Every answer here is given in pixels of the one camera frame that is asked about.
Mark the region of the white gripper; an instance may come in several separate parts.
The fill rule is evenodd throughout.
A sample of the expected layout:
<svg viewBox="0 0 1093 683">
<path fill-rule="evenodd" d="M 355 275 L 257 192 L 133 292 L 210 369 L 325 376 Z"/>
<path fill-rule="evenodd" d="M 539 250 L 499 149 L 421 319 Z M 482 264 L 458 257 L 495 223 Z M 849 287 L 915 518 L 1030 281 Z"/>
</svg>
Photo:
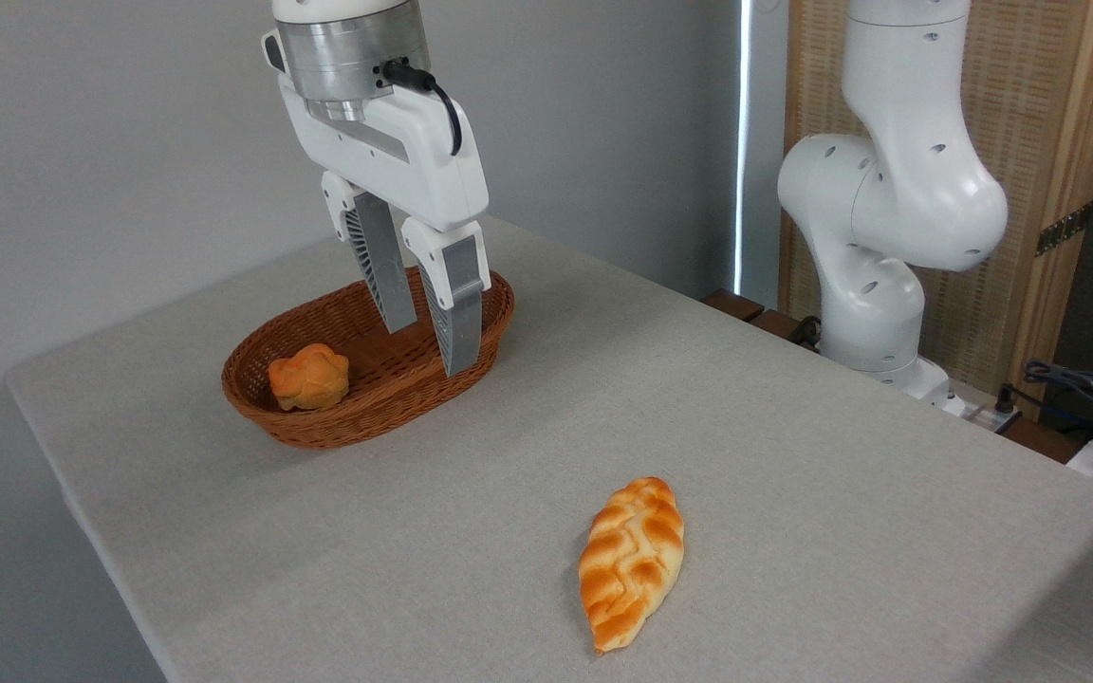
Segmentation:
<svg viewBox="0 0 1093 683">
<path fill-rule="evenodd" d="M 444 373 L 469 369 L 480 354 L 491 274 L 472 221 L 489 207 L 489 185 L 467 113 L 442 101 L 435 79 L 402 55 L 361 64 L 361 85 L 369 87 L 363 101 L 305 99 L 278 31 L 262 44 L 301 148 L 325 169 L 334 233 L 355 255 L 383 323 L 395 334 L 418 322 L 390 204 L 416 217 L 400 233 L 418 258 Z"/>
</svg>

